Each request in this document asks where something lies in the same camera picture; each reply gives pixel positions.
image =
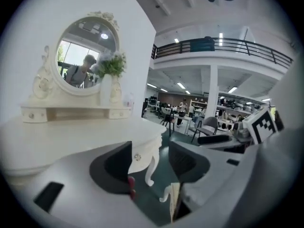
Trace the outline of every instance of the white table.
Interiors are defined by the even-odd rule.
[[[186,125],[186,128],[185,128],[185,133],[184,134],[188,134],[188,130],[189,130],[189,126],[190,126],[190,123],[192,121],[192,118],[188,117],[188,116],[181,117],[177,114],[174,114],[174,117],[187,121],[187,125]]]
[[[151,186],[165,131],[166,127],[141,117],[24,123],[20,116],[0,126],[1,164],[6,176],[22,185],[19,181],[26,176],[44,171],[64,156],[132,141],[129,173],[149,167],[145,181]]]

